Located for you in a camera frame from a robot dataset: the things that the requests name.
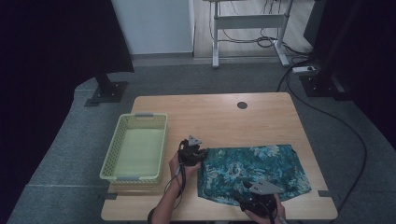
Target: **black curtain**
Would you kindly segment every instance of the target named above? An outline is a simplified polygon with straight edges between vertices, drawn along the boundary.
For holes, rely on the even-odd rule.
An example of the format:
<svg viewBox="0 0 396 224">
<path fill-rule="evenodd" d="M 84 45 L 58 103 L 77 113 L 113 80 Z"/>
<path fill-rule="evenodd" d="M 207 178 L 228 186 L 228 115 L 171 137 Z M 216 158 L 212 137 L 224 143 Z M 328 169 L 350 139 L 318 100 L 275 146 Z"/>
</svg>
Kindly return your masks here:
<svg viewBox="0 0 396 224">
<path fill-rule="evenodd" d="M 326 2 L 314 50 L 329 61 L 327 75 L 340 80 L 350 98 L 396 148 L 395 1 L 362 0 L 339 47 L 328 57 L 357 1 Z"/>
<path fill-rule="evenodd" d="M 0 2 L 0 222 L 85 80 L 133 72 L 110 0 Z"/>
</svg>

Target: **power strip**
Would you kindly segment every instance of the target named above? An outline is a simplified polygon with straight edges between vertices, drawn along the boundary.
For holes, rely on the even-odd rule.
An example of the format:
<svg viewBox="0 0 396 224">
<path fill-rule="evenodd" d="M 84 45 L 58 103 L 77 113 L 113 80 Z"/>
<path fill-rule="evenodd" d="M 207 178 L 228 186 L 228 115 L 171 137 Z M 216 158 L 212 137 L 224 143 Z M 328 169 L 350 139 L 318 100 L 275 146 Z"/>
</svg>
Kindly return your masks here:
<svg viewBox="0 0 396 224">
<path fill-rule="evenodd" d="M 310 73 L 315 71 L 316 69 L 313 66 L 304 66 L 304 67 L 294 67 L 293 73 L 294 74 L 301 74 L 301 73 Z"/>
</svg>

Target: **green plastic basket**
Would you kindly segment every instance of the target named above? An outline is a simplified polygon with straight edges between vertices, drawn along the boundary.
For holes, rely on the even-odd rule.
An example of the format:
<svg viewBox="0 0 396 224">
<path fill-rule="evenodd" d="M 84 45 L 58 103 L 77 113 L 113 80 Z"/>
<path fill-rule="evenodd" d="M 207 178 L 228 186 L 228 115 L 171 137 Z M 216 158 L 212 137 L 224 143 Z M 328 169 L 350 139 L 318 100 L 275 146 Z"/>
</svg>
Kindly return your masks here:
<svg viewBox="0 0 396 224">
<path fill-rule="evenodd" d="M 121 115 L 100 178 L 111 183 L 159 185 L 166 134 L 166 114 Z"/>
</svg>

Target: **white wall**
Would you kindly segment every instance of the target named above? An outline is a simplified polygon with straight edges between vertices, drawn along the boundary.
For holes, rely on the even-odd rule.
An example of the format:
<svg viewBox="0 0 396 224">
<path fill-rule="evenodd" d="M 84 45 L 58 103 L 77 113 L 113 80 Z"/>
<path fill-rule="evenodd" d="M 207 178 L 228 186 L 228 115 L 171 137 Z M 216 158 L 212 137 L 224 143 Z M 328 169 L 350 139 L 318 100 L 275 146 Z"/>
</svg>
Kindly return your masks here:
<svg viewBox="0 0 396 224">
<path fill-rule="evenodd" d="M 193 52 L 192 0 L 112 3 L 131 54 Z"/>
</svg>

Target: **black cable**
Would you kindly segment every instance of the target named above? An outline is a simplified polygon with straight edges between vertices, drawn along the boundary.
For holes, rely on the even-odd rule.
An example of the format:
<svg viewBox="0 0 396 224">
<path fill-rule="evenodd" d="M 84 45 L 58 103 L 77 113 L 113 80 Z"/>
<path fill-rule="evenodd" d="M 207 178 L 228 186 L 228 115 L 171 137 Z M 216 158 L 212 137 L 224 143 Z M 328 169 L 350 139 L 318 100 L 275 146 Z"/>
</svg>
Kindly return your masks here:
<svg viewBox="0 0 396 224">
<path fill-rule="evenodd" d="M 361 179 L 361 175 L 363 174 L 363 171 L 364 171 L 364 169 L 365 169 L 366 162 L 367 162 L 367 151 L 368 151 L 368 150 L 367 150 L 367 146 L 366 146 L 366 144 L 364 143 L 363 138 L 361 137 L 361 135 L 360 135 L 357 131 L 355 131 L 349 124 L 347 124 L 345 121 L 343 121 L 342 119 L 337 118 L 335 115 L 332 115 L 332 114 L 330 114 L 330 113 L 328 113 L 328 112 L 326 112 L 326 111 L 323 111 L 323 110 L 321 110 L 321 109 L 319 109 L 319 108 L 317 108 L 317 107 L 314 107 L 314 106 L 308 104 L 307 102 L 305 102 L 304 100 L 302 100 L 300 97 L 298 97 L 297 94 L 296 94 L 296 93 L 291 89 L 291 87 L 290 87 L 290 79 L 289 79 L 289 75 L 288 75 L 289 73 L 290 73 L 290 70 L 288 70 L 288 71 L 285 73 L 285 75 L 284 75 L 283 77 L 287 77 L 286 80 L 287 80 L 288 89 L 289 89 L 290 93 L 291 93 L 298 101 L 300 101 L 300 102 L 303 103 L 304 105 L 306 105 L 306 106 L 308 106 L 308 107 L 310 107 L 310 108 L 312 108 L 312 109 L 314 109 L 314 110 L 317 110 L 318 112 L 323 113 L 323 114 L 325 114 L 325 115 L 327 115 L 327 116 L 329 116 L 329 117 L 331 117 L 331 118 L 333 118 L 333 119 L 336 119 L 336 120 L 338 120 L 339 122 L 341 122 L 342 124 L 344 124 L 346 127 L 348 127 L 348 129 L 349 129 L 350 131 L 352 131 L 352 132 L 359 138 L 359 140 L 361 141 L 361 144 L 362 144 L 362 146 L 363 146 L 363 150 L 364 150 L 363 152 L 364 152 L 364 154 L 363 154 L 363 162 L 362 162 L 362 165 L 361 165 L 361 169 L 360 169 L 359 174 L 358 174 L 358 176 L 356 177 L 355 181 L 353 182 L 353 185 L 351 186 L 351 188 L 350 188 L 349 191 L 347 192 L 345 199 L 341 202 L 341 205 L 340 205 L 340 206 L 338 207 L 338 209 L 337 209 L 338 213 L 340 213 L 341 210 L 343 209 L 345 203 L 347 202 L 347 199 L 349 198 L 350 194 L 352 193 L 352 191 L 354 190 L 354 188 L 356 188 L 356 186 L 357 186 L 359 180 Z"/>
<path fill-rule="evenodd" d="M 181 186 L 180 186 L 180 183 L 178 182 L 178 179 L 177 179 L 177 178 L 176 178 L 176 181 L 177 181 L 178 187 L 180 188 L 180 200 L 178 200 L 178 203 L 177 203 L 177 205 L 174 207 L 174 210 L 178 208 L 178 206 L 179 206 L 180 203 L 181 203 L 181 200 L 183 199 L 183 190 L 181 190 Z"/>
<path fill-rule="evenodd" d="M 268 0 L 265 0 L 265 4 L 262 7 L 262 11 L 261 11 L 262 14 L 265 14 L 265 8 L 267 7 L 267 4 L 268 4 Z"/>
<path fill-rule="evenodd" d="M 277 216 L 277 207 L 276 207 L 276 215 L 273 216 L 273 215 L 271 214 L 270 210 L 268 209 L 268 207 L 265 206 L 264 203 L 262 203 L 262 202 L 260 202 L 260 201 L 258 201 L 258 203 L 264 208 L 265 213 L 268 214 L 268 218 L 270 219 L 271 224 L 275 224 L 275 218 L 276 218 L 276 216 Z"/>
<path fill-rule="evenodd" d="M 277 218 L 277 206 L 276 206 L 276 212 L 274 218 Z"/>
<path fill-rule="evenodd" d="M 268 14 L 272 14 L 272 7 L 273 7 L 273 5 L 274 5 L 274 0 L 272 0 L 272 2 L 271 2 L 270 11 L 268 12 Z"/>
<path fill-rule="evenodd" d="M 184 190 L 184 188 L 186 187 L 186 169 L 185 169 L 185 167 L 184 167 L 183 160 L 180 158 L 180 153 L 179 153 L 179 151 L 180 151 L 180 146 L 178 147 L 178 152 L 177 152 L 179 171 L 181 172 L 181 186 L 180 186 L 180 184 L 179 184 L 178 181 L 177 181 L 177 183 L 178 183 L 179 186 L 180 186 L 180 192 L 178 193 L 178 195 L 181 195 L 182 192 L 183 192 L 183 190 Z"/>
<path fill-rule="evenodd" d="M 252 40 L 238 40 L 238 39 L 233 39 L 231 37 L 229 37 L 224 30 L 222 30 L 222 32 L 231 40 L 230 42 L 234 42 L 234 43 L 256 43 L 257 41 L 259 41 L 259 38 L 257 39 L 252 39 Z"/>
<path fill-rule="evenodd" d="M 313 58 L 308 58 L 308 59 L 305 60 L 305 61 L 302 61 L 302 62 L 299 62 L 299 63 L 295 63 L 294 65 L 290 66 L 290 67 L 288 68 L 288 70 L 286 71 L 286 73 L 283 75 L 283 77 L 280 79 L 280 81 L 279 81 L 279 83 L 278 83 L 278 85 L 277 85 L 276 91 L 279 91 L 279 90 L 280 90 L 280 87 L 282 86 L 282 83 L 285 81 L 285 78 L 288 77 L 289 73 L 291 72 L 291 70 L 292 70 L 294 67 L 298 67 L 298 66 L 303 65 L 303 64 L 305 64 L 305 63 L 312 62 L 313 60 L 314 60 Z"/>
<path fill-rule="evenodd" d="M 169 188 L 169 185 L 171 184 L 172 180 L 174 180 L 176 177 L 177 177 L 177 175 L 172 177 L 171 180 L 169 180 L 168 183 L 166 183 L 165 188 L 163 189 L 163 193 L 166 192 L 166 190 Z"/>
<path fill-rule="evenodd" d="M 273 41 L 273 40 L 275 40 L 275 39 L 272 38 L 272 37 L 270 37 L 270 36 L 264 35 L 264 34 L 262 33 L 262 31 L 264 31 L 264 28 L 262 28 L 262 29 L 260 30 L 260 35 L 262 36 L 262 38 L 261 38 L 260 41 L 257 41 L 257 44 L 258 44 L 260 47 L 262 47 L 262 48 L 271 48 L 271 47 L 274 45 L 274 41 Z M 262 45 L 262 44 L 260 43 L 260 42 L 262 42 L 262 41 L 269 41 L 270 44 L 269 44 L 269 45 Z"/>
<path fill-rule="evenodd" d="M 294 61 L 295 59 L 308 59 L 308 56 L 300 55 L 300 56 L 292 57 L 291 58 L 291 62 L 292 63 L 297 63 L 297 62 Z"/>
<path fill-rule="evenodd" d="M 295 50 L 295 49 L 292 49 L 292 48 L 291 48 L 289 45 L 287 45 L 286 43 L 284 43 L 283 46 L 285 47 L 285 49 L 286 49 L 287 51 L 292 51 L 292 52 L 295 53 L 295 54 L 300 54 L 300 55 L 305 55 L 305 56 L 313 55 L 313 52 L 305 53 L 305 52 L 300 52 L 300 51 L 297 51 L 297 50 Z"/>
<path fill-rule="evenodd" d="M 236 12 L 236 10 L 235 10 L 235 6 L 233 5 L 233 12 L 236 14 L 236 15 L 239 15 L 237 12 Z"/>
<path fill-rule="evenodd" d="M 280 14 L 280 5 L 282 4 L 282 0 L 279 0 L 279 8 L 277 9 L 277 14 Z"/>
</svg>

